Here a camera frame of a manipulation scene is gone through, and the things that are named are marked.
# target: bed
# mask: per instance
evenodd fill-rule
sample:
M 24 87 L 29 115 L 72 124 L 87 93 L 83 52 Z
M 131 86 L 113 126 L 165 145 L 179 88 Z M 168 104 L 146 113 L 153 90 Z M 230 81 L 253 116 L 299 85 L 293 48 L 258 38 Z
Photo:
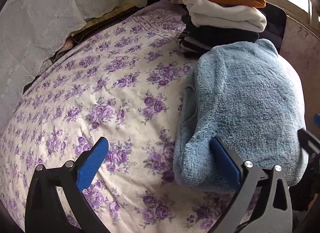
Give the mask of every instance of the bed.
M 174 181 L 184 79 L 196 63 L 178 49 L 183 13 L 168 0 L 138 11 L 70 50 L 24 94 L 0 139 L 0 200 L 22 229 L 36 165 L 60 167 L 101 136 L 109 153 L 83 194 L 111 232 L 206 232 L 223 213 L 232 194 Z

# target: silver screw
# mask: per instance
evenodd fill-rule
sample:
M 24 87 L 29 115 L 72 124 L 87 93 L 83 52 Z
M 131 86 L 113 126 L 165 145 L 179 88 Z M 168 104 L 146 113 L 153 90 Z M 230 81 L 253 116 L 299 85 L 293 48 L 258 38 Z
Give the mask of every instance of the silver screw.
M 37 167 L 36 167 L 37 171 L 41 171 L 42 169 L 43 169 L 43 165 L 42 164 L 37 165 Z
M 71 167 L 73 166 L 73 161 L 71 161 L 71 160 L 67 161 L 66 164 L 65 164 L 65 166 L 66 166 L 67 168 L 71 168 Z
M 275 170 L 276 170 L 276 171 L 282 171 L 282 168 L 281 168 L 280 165 L 276 165 L 276 166 L 275 166 Z
M 246 167 L 248 167 L 248 168 L 252 168 L 252 167 L 253 167 L 253 163 L 252 163 L 251 161 L 249 161 L 249 160 L 246 160 L 246 161 L 244 162 L 244 165 L 245 165 Z

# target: blue ribbed rubber pad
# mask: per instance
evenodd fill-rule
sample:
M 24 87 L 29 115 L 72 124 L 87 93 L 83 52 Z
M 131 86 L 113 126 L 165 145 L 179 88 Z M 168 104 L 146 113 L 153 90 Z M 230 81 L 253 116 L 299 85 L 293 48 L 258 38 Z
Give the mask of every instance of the blue ribbed rubber pad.
M 226 179 L 229 187 L 236 191 L 240 190 L 241 172 L 227 153 L 226 149 L 214 137 L 210 140 L 209 147 L 218 164 L 219 170 Z
M 99 167 L 105 159 L 108 150 L 109 142 L 106 138 L 101 138 L 98 141 L 97 147 L 92 151 L 89 158 L 84 162 L 81 168 L 78 170 L 77 187 L 80 192 L 90 186 L 93 178 L 95 177 Z
M 313 117 L 313 121 L 315 122 L 316 126 L 320 127 L 320 114 L 317 113 L 314 117 Z

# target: white fleece blanket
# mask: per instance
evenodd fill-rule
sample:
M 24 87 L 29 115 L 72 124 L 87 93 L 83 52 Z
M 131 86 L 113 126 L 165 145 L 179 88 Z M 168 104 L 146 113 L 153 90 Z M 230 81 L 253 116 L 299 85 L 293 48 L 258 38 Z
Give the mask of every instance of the white fleece blanket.
M 266 17 L 256 8 L 238 5 L 222 7 L 208 0 L 183 0 L 196 26 L 208 25 L 226 29 L 241 29 L 254 32 L 263 32 Z

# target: floral bed sheet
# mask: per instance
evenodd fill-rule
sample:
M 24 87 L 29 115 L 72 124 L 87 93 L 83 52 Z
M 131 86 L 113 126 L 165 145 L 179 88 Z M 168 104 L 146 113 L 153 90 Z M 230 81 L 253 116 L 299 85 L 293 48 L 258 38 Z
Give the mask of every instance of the floral bed sheet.
M 167 0 L 146 7 L 75 47 L 27 91 L 0 140 L 0 199 L 22 229 L 36 165 L 60 167 L 101 136 L 109 152 L 83 194 L 111 232 L 206 232 L 224 211 L 232 195 L 174 181 L 184 80 L 195 64 L 177 45 L 183 12 Z

